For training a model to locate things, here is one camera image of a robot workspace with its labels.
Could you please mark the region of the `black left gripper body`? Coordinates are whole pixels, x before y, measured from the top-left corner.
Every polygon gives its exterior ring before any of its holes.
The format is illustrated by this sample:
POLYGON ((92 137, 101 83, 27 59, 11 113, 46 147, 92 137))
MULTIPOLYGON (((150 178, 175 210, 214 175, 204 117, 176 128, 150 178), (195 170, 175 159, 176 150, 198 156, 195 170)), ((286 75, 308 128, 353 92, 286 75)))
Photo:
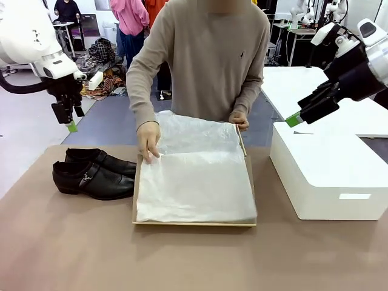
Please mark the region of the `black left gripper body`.
POLYGON ((73 102, 74 106, 81 106, 82 103, 82 81, 74 77, 62 77, 50 79, 48 93, 53 95, 58 101, 64 101, 65 97, 73 102))

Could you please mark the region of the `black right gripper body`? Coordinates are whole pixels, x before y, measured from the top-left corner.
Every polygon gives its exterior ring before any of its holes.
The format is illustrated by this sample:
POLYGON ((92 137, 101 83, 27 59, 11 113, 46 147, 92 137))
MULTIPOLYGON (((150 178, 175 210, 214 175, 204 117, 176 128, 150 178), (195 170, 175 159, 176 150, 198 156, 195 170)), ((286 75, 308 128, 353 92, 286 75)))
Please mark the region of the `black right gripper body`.
POLYGON ((324 73, 333 85, 336 102, 345 98, 361 101, 378 93, 378 80, 369 67, 365 45, 362 43, 336 57, 324 73))

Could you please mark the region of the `person's right hand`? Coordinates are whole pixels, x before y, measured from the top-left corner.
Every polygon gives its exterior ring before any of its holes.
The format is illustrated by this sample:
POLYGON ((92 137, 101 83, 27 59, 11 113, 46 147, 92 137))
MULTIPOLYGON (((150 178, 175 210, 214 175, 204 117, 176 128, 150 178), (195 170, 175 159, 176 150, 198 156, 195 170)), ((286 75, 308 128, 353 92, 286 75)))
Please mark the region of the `person's right hand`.
POLYGON ((158 141, 161 137, 159 124, 155 121, 149 121, 142 124, 136 132, 139 151, 147 163, 151 163, 152 157, 159 158, 157 149, 158 141))

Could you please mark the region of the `person's left hand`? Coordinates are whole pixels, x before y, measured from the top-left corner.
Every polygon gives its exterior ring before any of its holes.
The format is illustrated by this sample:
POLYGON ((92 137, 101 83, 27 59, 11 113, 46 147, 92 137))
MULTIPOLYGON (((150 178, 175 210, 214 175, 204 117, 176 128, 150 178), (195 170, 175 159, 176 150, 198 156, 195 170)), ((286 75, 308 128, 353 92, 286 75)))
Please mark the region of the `person's left hand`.
POLYGON ((249 128, 247 116, 243 112, 232 112, 229 116, 229 123, 235 124, 241 132, 245 132, 249 128))

